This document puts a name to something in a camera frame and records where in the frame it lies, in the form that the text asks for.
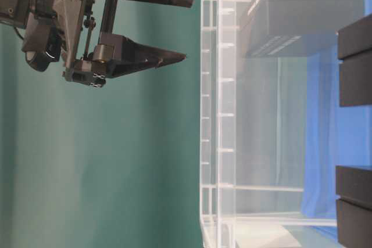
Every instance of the teal backdrop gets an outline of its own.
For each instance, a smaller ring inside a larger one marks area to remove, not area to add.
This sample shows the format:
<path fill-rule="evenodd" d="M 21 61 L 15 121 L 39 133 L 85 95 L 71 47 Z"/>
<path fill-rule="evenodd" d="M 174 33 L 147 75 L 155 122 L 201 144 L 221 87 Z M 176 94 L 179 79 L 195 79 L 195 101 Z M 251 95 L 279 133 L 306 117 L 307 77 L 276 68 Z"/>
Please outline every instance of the teal backdrop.
<path fill-rule="evenodd" d="M 116 34 L 188 57 L 102 90 L 32 70 L 0 26 L 1 247 L 202 247 L 199 7 L 120 1 Z"/>

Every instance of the clear plastic bin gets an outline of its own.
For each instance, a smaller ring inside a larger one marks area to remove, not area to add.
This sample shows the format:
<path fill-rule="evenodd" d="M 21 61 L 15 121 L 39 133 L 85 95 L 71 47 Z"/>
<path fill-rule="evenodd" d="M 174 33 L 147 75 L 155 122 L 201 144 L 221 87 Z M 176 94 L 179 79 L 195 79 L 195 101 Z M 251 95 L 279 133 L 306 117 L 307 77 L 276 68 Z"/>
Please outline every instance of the clear plastic bin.
<path fill-rule="evenodd" d="M 372 108 L 339 106 L 337 31 L 372 0 L 202 0 L 207 248 L 341 247 L 335 166 L 371 165 Z"/>

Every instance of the black block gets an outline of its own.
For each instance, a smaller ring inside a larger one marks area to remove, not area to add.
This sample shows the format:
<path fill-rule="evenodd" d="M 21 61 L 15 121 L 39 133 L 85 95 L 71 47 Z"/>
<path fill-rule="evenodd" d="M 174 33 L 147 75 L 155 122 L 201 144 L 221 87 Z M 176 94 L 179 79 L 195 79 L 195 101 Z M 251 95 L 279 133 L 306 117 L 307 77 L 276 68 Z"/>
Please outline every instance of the black block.
<path fill-rule="evenodd" d="M 372 211 L 337 200 L 338 241 L 346 248 L 372 247 Z"/>

